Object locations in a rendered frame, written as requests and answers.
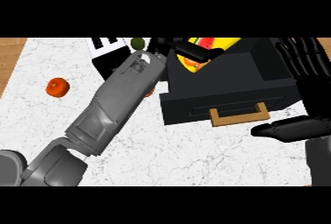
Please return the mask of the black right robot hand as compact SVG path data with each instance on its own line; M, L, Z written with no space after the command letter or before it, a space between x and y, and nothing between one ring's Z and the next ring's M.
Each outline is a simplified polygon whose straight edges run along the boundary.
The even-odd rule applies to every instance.
M252 135L292 143L331 135L331 60L317 38L283 38L275 48L296 80L307 115L253 127Z

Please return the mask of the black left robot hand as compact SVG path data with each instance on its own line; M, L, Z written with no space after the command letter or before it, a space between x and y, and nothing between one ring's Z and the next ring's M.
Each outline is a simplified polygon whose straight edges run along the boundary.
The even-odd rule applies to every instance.
M175 51L181 56L205 63L213 60L224 54L222 48L206 49L188 41L188 38L151 38L148 51L169 56L171 51Z

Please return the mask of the yellow cup with colourful print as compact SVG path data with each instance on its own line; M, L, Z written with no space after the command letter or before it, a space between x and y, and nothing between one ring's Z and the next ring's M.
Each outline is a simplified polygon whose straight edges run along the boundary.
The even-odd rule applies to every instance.
M228 50L240 40L241 40L240 38L190 38L191 43L194 43L196 45L202 46L209 50L216 48ZM203 67L209 64L209 62L200 63L181 55L178 55L178 59L184 67L193 73L197 73L203 69Z

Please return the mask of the black drawer front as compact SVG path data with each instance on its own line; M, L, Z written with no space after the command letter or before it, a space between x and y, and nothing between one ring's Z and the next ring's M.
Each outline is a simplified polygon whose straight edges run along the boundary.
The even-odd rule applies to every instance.
M264 102L270 111L283 110L302 100L296 86L250 90L230 94L181 96L162 94L160 105L166 125L191 123L210 119L210 109L219 116L237 116L255 112L255 105Z

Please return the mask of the black cabinet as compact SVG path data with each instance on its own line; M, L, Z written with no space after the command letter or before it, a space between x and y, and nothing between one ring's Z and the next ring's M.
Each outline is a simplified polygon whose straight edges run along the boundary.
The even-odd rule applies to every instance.
M280 38L243 38L206 67L193 73L171 51L169 90L179 98L273 91L299 95L296 81L275 49Z

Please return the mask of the green fruit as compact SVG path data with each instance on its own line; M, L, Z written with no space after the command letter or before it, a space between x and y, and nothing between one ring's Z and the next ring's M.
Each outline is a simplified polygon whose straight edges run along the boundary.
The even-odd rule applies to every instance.
M145 48L145 40L144 38L134 38L131 40L131 46L135 50L142 50Z

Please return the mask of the black and white box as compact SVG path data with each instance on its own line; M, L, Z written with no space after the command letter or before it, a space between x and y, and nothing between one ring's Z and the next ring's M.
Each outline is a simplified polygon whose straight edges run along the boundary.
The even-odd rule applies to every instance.
M86 38L86 41L92 64L107 80L131 56L131 48L123 38Z

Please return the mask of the orange tomato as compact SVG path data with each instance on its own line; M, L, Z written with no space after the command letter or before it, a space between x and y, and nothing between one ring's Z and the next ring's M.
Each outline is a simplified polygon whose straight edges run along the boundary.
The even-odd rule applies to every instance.
M46 85L46 93L60 98L63 97L70 90L70 84L64 78L55 78L49 81Z

